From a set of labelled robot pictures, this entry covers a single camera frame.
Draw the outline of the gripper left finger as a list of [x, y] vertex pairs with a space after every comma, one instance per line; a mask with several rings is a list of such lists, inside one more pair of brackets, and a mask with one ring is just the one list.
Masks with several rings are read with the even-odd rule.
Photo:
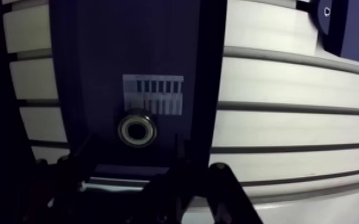
[[56, 164], [38, 160], [21, 191], [20, 223], [76, 223], [83, 183], [89, 181], [102, 153], [101, 139], [90, 134]]

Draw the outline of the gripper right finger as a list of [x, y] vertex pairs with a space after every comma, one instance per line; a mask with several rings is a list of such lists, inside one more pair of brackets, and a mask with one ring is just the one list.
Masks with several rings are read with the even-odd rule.
[[174, 140], [174, 163], [139, 192], [127, 223], [181, 223], [195, 197], [208, 203], [214, 223], [261, 223], [257, 211], [232, 169], [208, 164], [212, 136], [199, 134]]

